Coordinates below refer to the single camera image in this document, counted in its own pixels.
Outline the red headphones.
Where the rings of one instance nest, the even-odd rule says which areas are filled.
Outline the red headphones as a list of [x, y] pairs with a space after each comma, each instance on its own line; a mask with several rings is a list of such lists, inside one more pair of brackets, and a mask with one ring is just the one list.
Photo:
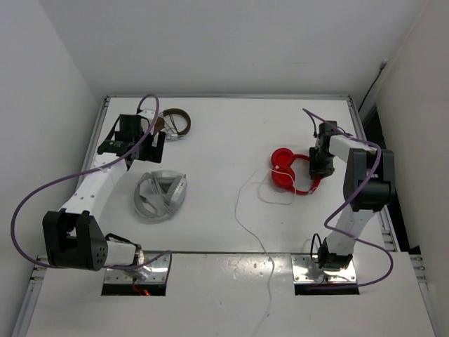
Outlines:
[[310, 162], [309, 156], [305, 154], [295, 154], [290, 149], [282, 147], [275, 150], [271, 156], [271, 177], [272, 182], [276, 187], [287, 190], [295, 195], [310, 195], [313, 194], [319, 187], [321, 176], [315, 176], [311, 179], [312, 184], [310, 188], [305, 190], [298, 190], [295, 187], [295, 172], [292, 169], [292, 164], [295, 160]]

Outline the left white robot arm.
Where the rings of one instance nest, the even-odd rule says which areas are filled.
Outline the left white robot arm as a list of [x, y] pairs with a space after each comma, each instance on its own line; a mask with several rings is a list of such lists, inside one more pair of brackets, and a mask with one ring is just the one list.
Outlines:
[[99, 219], [114, 186], [134, 161], [161, 162], [165, 142], [162, 128], [163, 122], [154, 110], [118, 117], [75, 193], [58, 211], [49, 211], [43, 217], [51, 267], [98, 271], [141, 266], [140, 246], [106, 238]]

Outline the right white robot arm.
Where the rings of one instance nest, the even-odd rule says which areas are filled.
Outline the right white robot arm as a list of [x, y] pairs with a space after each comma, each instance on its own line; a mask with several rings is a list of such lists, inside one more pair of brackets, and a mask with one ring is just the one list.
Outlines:
[[394, 153], [343, 134], [336, 121], [321, 123], [314, 137], [315, 146], [309, 148], [310, 178], [331, 176], [336, 157], [346, 164], [344, 203], [330, 216], [339, 216], [334, 227], [329, 219], [325, 221], [331, 233], [320, 243], [315, 263], [323, 269], [345, 269], [369, 220], [396, 194]]

